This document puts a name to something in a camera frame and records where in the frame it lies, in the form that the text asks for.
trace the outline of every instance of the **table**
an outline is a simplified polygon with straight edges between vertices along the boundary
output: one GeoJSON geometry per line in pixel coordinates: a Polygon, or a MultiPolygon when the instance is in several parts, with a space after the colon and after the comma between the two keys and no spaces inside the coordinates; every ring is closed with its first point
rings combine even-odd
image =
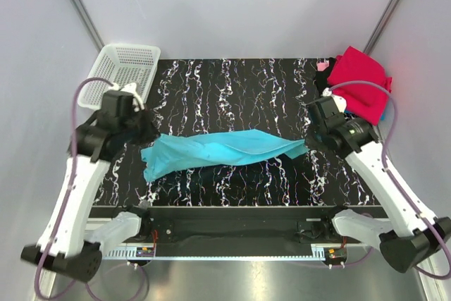
{"type": "MultiPolygon", "coordinates": [[[[160,60],[147,106],[161,133],[191,136],[256,128],[302,139],[309,125],[305,104],[319,97],[314,76],[322,60],[160,60]]],[[[176,171],[146,183],[143,147],[148,145],[128,145],[113,161],[94,205],[142,200],[152,206],[378,204],[363,180],[330,152],[176,171]]]]}

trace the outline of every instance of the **white plastic basket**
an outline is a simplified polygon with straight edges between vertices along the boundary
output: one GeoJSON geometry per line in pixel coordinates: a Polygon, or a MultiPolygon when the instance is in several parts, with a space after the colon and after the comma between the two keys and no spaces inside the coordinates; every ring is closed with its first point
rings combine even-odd
{"type": "MultiPolygon", "coordinates": [[[[160,49],[155,46],[136,44],[108,44],[101,49],[88,77],[100,77],[120,86],[136,82],[137,93],[146,102],[154,81],[160,49]]],[[[87,84],[78,97],[81,107],[97,110],[108,85],[94,81],[87,84]]]]}

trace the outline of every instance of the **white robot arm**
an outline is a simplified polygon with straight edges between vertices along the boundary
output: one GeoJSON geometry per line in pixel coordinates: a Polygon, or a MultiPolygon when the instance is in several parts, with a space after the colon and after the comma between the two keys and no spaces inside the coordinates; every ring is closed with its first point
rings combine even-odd
{"type": "Polygon", "coordinates": [[[126,142],[153,141],[158,131],[136,93],[136,84],[129,84],[106,92],[100,110],[75,132],[76,177],[58,233],[54,239],[50,238],[66,195],[72,157],[67,160],[63,186],[47,227],[36,245],[23,248],[21,258],[37,264],[51,240],[44,268],[88,282],[97,272],[103,255],[128,238],[151,233],[149,212],[137,207],[124,208],[117,217],[91,233],[85,234],[85,228],[96,192],[115,155],[126,142]]]}
{"type": "Polygon", "coordinates": [[[405,272],[440,249],[423,219],[438,231],[444,241],[451,236],[451,220],[437,216],[412,192],[396,168],[386,159],[372,126],[361,118],[346,121],[346,101],[334,94],[308,105],[312,135],[307,146],[334,151],[370,187],[389,221],[373,220],[345,207],[335,209],[323,222],[325,233],[347,236],[380,250],[394,269],[405,272]],[[421,210],[417,215],[387,172],[391,172],[405,193],[421,210]]]}

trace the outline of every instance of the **teal towel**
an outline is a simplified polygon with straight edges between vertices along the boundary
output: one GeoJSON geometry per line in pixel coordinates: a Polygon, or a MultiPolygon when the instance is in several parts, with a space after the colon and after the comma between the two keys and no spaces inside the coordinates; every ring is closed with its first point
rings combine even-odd
{"type": "Polygon", "coordinates": [[[141,158],[147,162],[144,178],[150,183],[173,171],[248,165],[283,153],[294,159],[307,151],[304,140],[291,141],[260,130],[243,130],[193,137],[162,134],[152,147],[141,151],[141,158]]]}

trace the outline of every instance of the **pink cloth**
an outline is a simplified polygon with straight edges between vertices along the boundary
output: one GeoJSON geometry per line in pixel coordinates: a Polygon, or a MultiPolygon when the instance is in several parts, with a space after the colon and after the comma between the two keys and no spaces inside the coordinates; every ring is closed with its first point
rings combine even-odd
{"type": "Polygon", "coordinates": [[[324,63],[316,63],[316,69],[319,70],[320,72],[325,70],[327,67],[329,67],[329,62],[328,61],[326,61],[324,63]]]}
{"type": "MultiPolygon", "coordinates": [[[[374,82],[391,92],[392,78],[385,76],[383,67],[354,47],[348,47],[342,56],[337,56],[327,82],[330,85],[338,85],[352,80],[374,82]]],[[[380,121],[388,102],[385,93],[369,85],[348,85],[334,90],[333,93],[346,99],[348,111],[373,125],[380,121]]]]}

